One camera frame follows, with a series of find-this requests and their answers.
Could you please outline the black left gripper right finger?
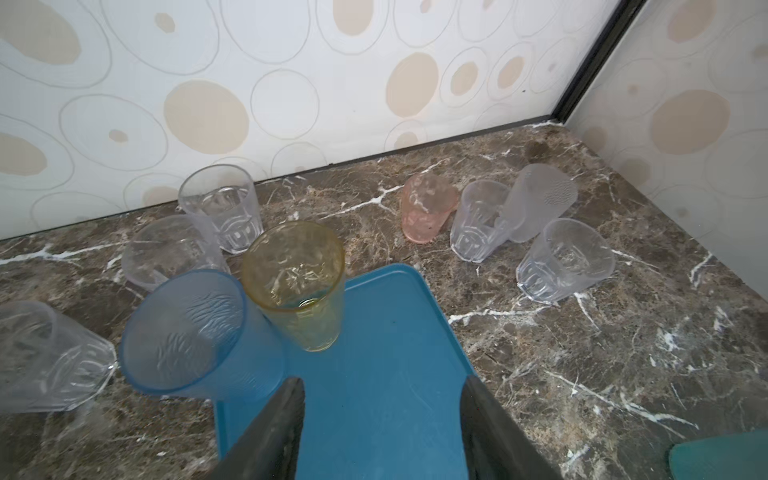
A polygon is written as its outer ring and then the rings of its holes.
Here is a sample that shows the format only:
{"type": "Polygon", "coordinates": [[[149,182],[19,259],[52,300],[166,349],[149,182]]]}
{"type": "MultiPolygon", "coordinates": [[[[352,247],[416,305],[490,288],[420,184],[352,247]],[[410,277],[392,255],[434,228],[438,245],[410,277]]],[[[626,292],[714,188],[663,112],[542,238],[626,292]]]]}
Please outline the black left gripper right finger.
{"type": "Polygon", "coordinates": [[[559,479],[485,384],[469,375],[460,397],[460,424],[471,479],[559,479]]]}

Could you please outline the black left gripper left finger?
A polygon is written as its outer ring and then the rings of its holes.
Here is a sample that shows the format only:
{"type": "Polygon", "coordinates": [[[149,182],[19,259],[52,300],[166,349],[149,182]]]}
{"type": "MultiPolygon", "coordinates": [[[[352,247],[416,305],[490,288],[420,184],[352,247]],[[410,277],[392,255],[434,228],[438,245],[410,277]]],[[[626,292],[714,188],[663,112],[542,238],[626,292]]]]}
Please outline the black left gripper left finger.
{"type": "Polygon", "coordinates": [[[294,479],[304,418],[304,382],[288,377],[207,479],[294,479]]]}

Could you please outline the blue tall plastic glass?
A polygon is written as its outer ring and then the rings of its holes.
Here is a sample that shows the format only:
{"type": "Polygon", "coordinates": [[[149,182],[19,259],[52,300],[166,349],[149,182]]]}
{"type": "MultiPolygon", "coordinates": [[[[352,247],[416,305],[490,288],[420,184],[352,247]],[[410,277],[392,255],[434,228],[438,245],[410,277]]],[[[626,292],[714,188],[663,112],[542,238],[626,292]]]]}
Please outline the blue tall plastic glass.
{"type": "Polygon", "coordinates": [[[240,282],[193,270],[148,295],[122,334],[126,380],[151,396],[259,400],[285,374],[281,340],[240,282]]]}

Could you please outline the yellow tall plastic glass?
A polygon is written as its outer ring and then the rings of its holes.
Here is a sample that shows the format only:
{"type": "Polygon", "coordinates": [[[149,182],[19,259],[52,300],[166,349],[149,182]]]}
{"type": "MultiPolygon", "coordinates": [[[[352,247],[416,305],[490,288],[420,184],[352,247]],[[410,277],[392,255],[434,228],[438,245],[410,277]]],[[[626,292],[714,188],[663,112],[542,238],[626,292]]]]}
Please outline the yellow tall plastic glass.
{"type": "Polygon", "coordinates": [[[289,221],[265,231],[245,252],[240,274],[249,298],[301,349],[323,351],[338,339],[345,250],[329,227],[289,221]]]}

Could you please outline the green textured plastic glass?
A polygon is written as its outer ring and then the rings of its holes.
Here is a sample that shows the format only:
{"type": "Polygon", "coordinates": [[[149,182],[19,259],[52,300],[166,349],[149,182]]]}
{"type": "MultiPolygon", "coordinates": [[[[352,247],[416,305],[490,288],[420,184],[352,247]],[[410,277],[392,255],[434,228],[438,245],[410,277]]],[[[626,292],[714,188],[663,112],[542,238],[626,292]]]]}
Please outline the green textured plastic glass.
{"type": "Polygon", "coordinates": [[[767,479],[767,430],[677,444],[668,465],[673,479],[767,479]]]}

